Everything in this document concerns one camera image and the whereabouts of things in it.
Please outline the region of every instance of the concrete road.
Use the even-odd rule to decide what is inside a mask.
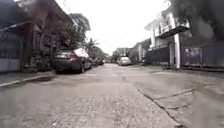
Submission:
[[[141,92],[144,86],[138,84],[150,84],[149,77],[141,68],[105,65],[81,75],[61,74],[51,81],[1,89],[0,128],[178,126],[175,118]]]
[[[0,128],[223,128],[222,74],[105,65],[0,90]]]

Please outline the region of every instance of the metal gate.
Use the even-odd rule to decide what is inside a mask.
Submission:
[[[22,39],[12,33],[0,32],[0,72],[21,68]]]
[[[146,53],[146,62],[148,64],[170,67],[170,44],[165,43],[152,48]]]

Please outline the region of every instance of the curb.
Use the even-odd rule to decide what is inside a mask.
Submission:
[[[55,77],[55,75],[48,74],[48,75],[42,75],[42,76],[36,76],[36,77],[26,78],[26,79],[22,79],[22,80],[15,80],[15,81],[12,81],[12,82],[0,84],[0,88],[1,87],[15,85],[15,84],[22,84],[22,83],[26,83],[26,82],[41,80],[41,79],[45,79],[45,78],[49,78],[50,79],[50,78],[53,78],[53,77]]]

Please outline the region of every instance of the sky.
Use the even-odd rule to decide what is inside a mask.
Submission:
[[[133,47],[150,38],[144,27],[161,11],[164,0],[57,0],[66,13],[82,13],[89,19],[87,37],[112,54],[118,47]]]

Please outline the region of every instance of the white car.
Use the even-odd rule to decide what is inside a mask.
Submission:
[[[128,66],[128,65],[131,65],[131,59],[129,57],[121,57],[118,60],[118,65],[120,65],[120,66]]]

